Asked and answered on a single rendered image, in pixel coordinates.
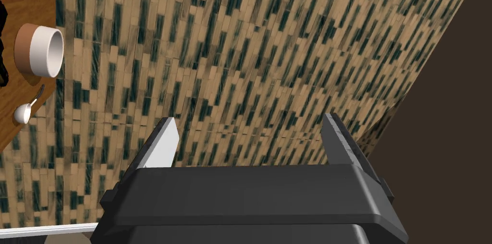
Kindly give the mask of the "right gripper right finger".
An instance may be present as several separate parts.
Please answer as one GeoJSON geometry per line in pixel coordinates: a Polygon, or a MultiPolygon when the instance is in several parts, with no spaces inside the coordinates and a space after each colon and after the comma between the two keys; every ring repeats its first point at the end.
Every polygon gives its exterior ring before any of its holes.
{"type": "Polygon", "coordinates": [[[369,160],[335,113],[323,115],[321,138],[331,165],[354,165],[383,187],[369,160]]]}

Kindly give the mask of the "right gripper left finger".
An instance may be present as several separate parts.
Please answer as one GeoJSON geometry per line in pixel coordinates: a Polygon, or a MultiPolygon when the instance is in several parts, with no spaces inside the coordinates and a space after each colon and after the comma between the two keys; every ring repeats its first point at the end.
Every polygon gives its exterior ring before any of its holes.
{"type": "Polygon", "coordinates": [[[153,128],[134,160],[124,173],[123,179],[139,168],[169,168],[179,143],[179,133],[173,117],[162,118],[153,128]]]}

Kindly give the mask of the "white spoon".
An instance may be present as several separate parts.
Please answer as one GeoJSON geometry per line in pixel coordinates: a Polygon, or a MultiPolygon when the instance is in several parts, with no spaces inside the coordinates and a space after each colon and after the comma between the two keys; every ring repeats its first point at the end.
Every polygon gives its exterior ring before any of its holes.
{"type": "Polygon", "coordinates": [[[15,110],[13,115],[15,121],[17,121],[19,124],[28,124],[31,117],[32,106],[39,100],[39,98],[43,94],[44,88],[45,85],[43,84],[38,91],[37,96],[33,99],[32,102],[20,105],[15,110]]]}

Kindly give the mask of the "brown and white bowl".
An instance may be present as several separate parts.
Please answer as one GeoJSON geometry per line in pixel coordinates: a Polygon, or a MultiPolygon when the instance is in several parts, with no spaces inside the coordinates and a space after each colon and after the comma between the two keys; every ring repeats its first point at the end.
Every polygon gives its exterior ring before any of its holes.
{"type": "Polygon", "coordinates": [[[14,42],[14,62],[19,72],[57,77],[63,62],[64,40],[60,30],[23,24],[14,42]]]}

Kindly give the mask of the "brown wooden table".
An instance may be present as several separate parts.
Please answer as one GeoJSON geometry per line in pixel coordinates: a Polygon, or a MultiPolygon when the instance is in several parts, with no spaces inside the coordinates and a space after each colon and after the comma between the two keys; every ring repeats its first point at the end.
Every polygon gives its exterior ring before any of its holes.
{"type": "Polygon", "coordinates": [[[47,27],[56,25],[56,0],[0,0],[8,12],[1,39],[4,44],[3,62],[8,70],[9,82],[0,88],[0,153],[21,130],[14,120],[15,109],[31,102],[40,87],[45,86],[40,100],[33,106],[36,112],[55,90],[56,79],[21,74],[14,63],[14,42],[23,24],[47,27]]]}

